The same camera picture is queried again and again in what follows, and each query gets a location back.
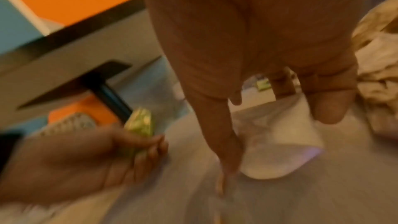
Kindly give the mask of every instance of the small green object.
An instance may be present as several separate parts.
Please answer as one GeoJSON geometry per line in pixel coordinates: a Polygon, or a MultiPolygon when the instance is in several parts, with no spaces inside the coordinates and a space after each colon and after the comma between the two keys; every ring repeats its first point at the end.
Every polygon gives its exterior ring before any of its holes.
{"type": "Polygon", "coordinates": [[[260,91],[264,91],[264,90],[268,90],[271,88],[271,84],[269,83],[268,79],[264,79],[264,80],[259,80],[256,82],[256,87],[257,90],[260,91]]]}
{"type": "MultiPolygon", "coordinates": [[[[140,136],[153,136],[152,113],[144,108],[138,108],[133,111],[130,118],[124,125],[124,128],[140,136]]],[[[120,148],[120,154],[127,157],[134,157],[140,149],[136,148],[120,148]]]]}

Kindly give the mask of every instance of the hand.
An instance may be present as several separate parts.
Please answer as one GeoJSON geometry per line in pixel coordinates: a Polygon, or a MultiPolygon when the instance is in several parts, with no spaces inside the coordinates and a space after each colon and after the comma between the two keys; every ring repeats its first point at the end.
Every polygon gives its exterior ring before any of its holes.
{"type": "Polygon", "coordinates": [[[122,128],[25,139],[0,177],[0,201],[50,204],[142,182],[167,153],[164,136],[143,138],[122,128]],[[143,148],[121,158],[119,147],[143,148]]]}
{"type": "Polygon", "coordinates": [[[339,122],[356,95],[351,33],[364,0],[146,0],[163,50],[227,173],[244,146],[227,101],[262,73],[276,98],[295,93],[298,74],[315,119],[339,122]]]}

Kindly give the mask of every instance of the black sleeve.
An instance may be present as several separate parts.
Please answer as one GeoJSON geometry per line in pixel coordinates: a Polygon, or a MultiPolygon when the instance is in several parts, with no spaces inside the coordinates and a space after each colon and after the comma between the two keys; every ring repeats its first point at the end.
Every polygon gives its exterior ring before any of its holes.
{"type": "Polygon", "coordinates": [[[0,133],[0,174],[7,164],[14,147],[22,138],[23,134],[17,131],[0,133]]]}

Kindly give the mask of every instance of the beige wall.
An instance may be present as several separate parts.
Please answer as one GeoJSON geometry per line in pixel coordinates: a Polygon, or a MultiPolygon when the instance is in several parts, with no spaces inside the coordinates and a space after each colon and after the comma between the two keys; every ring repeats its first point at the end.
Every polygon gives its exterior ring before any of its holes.
{"type": "Polygon", "coordinates": [[[122,74],[129,75],[161,54],[146,10],[54,50],[0,76],[0,128],[70,102],[69,99],[16,111],[19,105],[109,59],[132,63],[133,67],[122,74]]]}

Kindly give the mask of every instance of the brown crumpled paper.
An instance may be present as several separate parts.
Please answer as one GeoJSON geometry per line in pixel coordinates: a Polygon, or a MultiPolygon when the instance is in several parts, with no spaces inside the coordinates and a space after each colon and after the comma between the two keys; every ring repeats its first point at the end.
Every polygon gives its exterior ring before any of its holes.
{"type": "Polygon", "coordinates": [[[398,140],[398,0],[374,8],[353,33],[358,90],[375,134],[398,140]]]}

